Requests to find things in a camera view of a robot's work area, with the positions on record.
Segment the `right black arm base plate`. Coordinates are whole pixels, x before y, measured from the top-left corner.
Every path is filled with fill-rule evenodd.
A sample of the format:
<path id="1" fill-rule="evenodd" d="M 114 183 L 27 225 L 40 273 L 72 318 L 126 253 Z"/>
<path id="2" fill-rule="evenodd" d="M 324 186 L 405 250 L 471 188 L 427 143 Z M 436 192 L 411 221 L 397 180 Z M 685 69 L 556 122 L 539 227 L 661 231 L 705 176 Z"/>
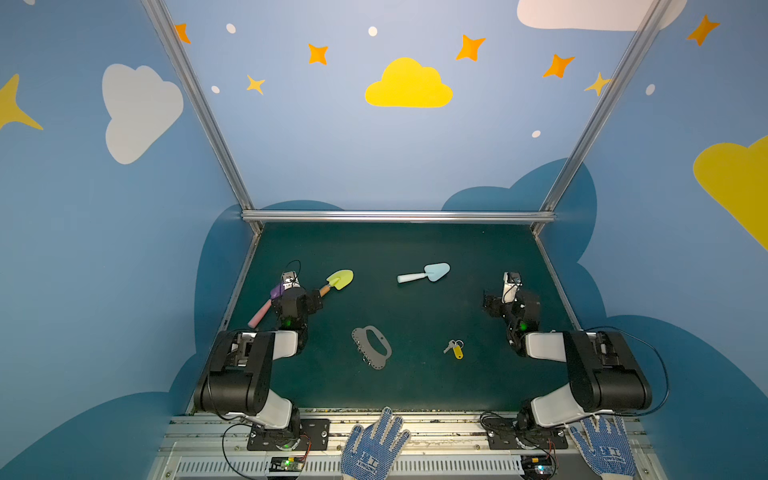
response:
<path id="1" fill-rule="evenodd" d="M 560 450 L 567 449 L 568 442 L 563 429 L 544 428 L 528 421 L 505 417 L 486 411 L 479 417 L 479 423 L 485 430 L 489 447 L 492 450 Z"/>

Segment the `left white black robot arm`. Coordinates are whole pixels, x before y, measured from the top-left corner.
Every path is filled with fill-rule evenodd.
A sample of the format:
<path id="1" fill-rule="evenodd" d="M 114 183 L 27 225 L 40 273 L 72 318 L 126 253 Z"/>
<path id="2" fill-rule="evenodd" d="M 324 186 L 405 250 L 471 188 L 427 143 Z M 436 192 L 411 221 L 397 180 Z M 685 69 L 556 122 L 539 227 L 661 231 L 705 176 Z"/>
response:
<path id="1" fill-rule="evenodd" d="M 271 389 L 273 364 L 302 352 L 309 316 L 323 308 L 322 297 L 317 289 L 276 287 L 245 329 L 219 333 L 193 395 L 195 409 L 245 421 L 252 450 L 296 449 L 300 414 Z"/>

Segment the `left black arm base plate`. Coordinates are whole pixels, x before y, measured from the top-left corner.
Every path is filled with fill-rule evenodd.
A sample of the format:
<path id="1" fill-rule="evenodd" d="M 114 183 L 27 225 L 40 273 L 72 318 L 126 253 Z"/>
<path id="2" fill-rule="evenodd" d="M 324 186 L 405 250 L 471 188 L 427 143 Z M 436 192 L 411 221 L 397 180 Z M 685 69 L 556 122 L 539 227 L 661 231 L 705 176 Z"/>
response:
<path id="1" fill-rule="evenodd" d="M 286 429 L 266 429 L 254 424 L 248 435 L 248 451 L 325 451 L 331 422 L 325 418 L 292 421 Z"/>

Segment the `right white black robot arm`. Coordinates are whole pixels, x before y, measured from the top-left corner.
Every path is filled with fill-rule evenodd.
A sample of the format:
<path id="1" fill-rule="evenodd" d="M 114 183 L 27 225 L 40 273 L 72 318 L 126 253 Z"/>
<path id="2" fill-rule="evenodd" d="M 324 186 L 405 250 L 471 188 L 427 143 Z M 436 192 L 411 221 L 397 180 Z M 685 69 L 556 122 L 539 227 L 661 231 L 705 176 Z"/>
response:
<path id="1" fill-rule="evenodd" d="M 651 385 L 622 333 L 539 330 L 539 297 L 512 288 L 484 294 L 483 309 L 503 320 L 506 339 L 521 357 L 563 363 L 567 383 L 526 400 L 513 423 L 518 443 L 538 447 L 555 441 L 562 428 L 592 415 L 639 414 L 651 407 Z"/>

